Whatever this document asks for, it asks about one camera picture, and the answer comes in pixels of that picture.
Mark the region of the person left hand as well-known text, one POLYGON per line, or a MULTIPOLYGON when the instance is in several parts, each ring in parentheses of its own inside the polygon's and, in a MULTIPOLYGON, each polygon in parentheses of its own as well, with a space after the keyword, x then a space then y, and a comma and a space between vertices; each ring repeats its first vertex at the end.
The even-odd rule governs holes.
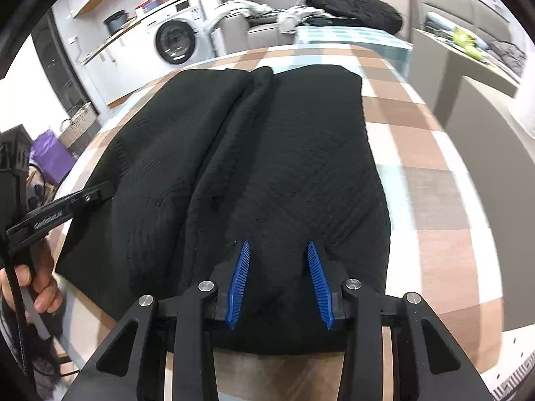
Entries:
MULTIPOLYGON (((36 293, 33 306, 41 316, 50 315, 54 322, 62 321, 65 300, 52 275, 55 260, 48 239, 43 238, 33 249, 37 257, 34 271, 25 264, 15 268, 19 286, 31 288, 36 293)), ((15 323, 14 297, 5 269, 1 269, 1 316, 7 323, 15 323)))

